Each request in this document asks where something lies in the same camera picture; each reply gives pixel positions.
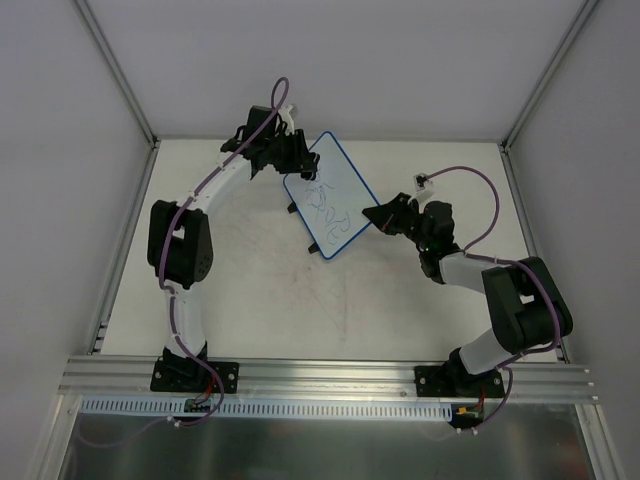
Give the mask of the blue framed whiteboard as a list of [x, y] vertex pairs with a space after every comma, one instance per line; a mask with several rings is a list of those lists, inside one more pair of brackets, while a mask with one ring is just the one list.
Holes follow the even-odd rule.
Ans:
[[329, 261], [371, 225], [362, 211], [379, 202], [332, 132], [323, 132], [310, 151], [319, 155], [315, 178], [290, 174], [283, 187], [312, 238], [309, 251]]

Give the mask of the black whiteboard eraser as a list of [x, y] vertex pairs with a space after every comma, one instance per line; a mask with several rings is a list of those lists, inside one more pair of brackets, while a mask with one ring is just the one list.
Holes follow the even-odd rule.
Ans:
[[305, 171], [300, 174], [300, 178], [305, 181], [313, 181], [316, 178], [315, 171]]

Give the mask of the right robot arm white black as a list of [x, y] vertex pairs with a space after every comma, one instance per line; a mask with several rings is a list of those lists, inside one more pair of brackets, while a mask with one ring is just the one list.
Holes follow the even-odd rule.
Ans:
[[428, 279], [475, 291], [486, 300], [490, 328], [453, 350], [433, 372], [417, 375], [418, 395], [480, 396], [493, 388], [499, 369], [523, 355], [555, 349], [572, 332], [572, 315], [544, 261], [536, 256], [512, 261], [464, 252], [454, 240], [450, 204], [431, 201], [420, 207], [400, 193], [363, 214], [380, 232], [410, 240]]

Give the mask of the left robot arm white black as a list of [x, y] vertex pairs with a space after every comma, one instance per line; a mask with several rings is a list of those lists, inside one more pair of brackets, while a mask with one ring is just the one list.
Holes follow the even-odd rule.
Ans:
[[147, 261], [165, 293], [169, 317], [162, 357], [185, 389], [197, 390], [209, 377], [198, 284], [214, 262], [210, 221], [215, 210], [268, 166], [304, 180], [318, 172], [320, 156], [309, 151], [304, 131], [294, 124], [294, 110], [292, 105], [253, 106], [247, 122], [223, 143], [213, 171], [180, 199], [158, 200], [151, 208]]

